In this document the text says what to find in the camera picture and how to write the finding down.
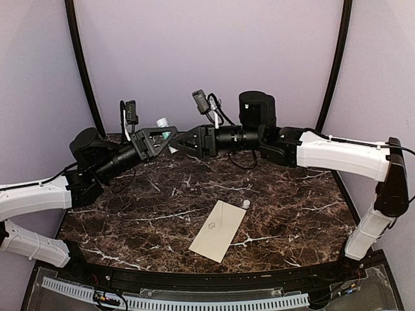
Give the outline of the cream envelope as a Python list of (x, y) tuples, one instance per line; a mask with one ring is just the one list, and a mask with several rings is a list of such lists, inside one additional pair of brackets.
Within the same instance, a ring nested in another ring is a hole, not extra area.
[(245, 214), (246, 209), (218, 200), (189, 250), (221, 263)]

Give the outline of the small glue bottle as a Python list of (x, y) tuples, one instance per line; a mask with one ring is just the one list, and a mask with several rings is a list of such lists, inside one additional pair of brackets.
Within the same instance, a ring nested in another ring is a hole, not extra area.
[[(157, 123), (157, 126), (159, 128), (168, 128), (169, 127), (168, 120), (165, 117), (158, 119), (156, 121), (156, 123)], [(169, 138), (170, 134), (171, 134), (170, 132), (163, 132), (162, 136), (165, 140), (167, 140)], [(178, 151), (177, 149), (173, 148), (170, 144), (168, 145), (168, 149), (169, 149), (169, 152), (171, 154), (174, 154)]]

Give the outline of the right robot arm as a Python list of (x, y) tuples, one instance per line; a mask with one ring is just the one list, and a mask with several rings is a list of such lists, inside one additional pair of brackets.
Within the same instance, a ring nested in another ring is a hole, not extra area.
[(348, 172), (377, 182), (375, 201), (348, 237), (343, 257), (331, 267), (331, 276), (345, 281), (356, 270), (355, 260), (365, 257), (382, 234), (409, 208), (407, 170), (399, 139), (365, 142), (324, 135), (312, 128), (279, 127), (273, 96), (262, 91), (239, 95), (238, 125), (201, 125), (178, 134), (173, 148), (199, 159), (220, 151), (258, 151), (261, 157), (283, 167), (324, 168)]

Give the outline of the grey glue bottle cap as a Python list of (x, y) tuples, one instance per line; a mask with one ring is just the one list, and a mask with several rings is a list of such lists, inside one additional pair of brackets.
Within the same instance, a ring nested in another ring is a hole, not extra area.
[(248, 209), (250, 207), (250, 201), (249, 200), (244, 200), (243, 204), (242, 204), (242, 208), (243, 209)]

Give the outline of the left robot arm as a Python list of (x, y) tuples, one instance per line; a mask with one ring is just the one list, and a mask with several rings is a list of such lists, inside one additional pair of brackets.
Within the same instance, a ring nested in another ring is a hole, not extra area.
[(91, 267), (81, 260), (74, 242), (48, 238), (11, 219), (91, 205), (113, 178), (158, 157), (177, 132), (174, 126), (143, 128), (132, 133), (129, 141), (113, 143), (104, 140), (95, 128), (81, 131), (69, 145), (75, 163), (51, 178), (1, 188), (1, 251), (65, 267), (74, 280), (87, 282)]

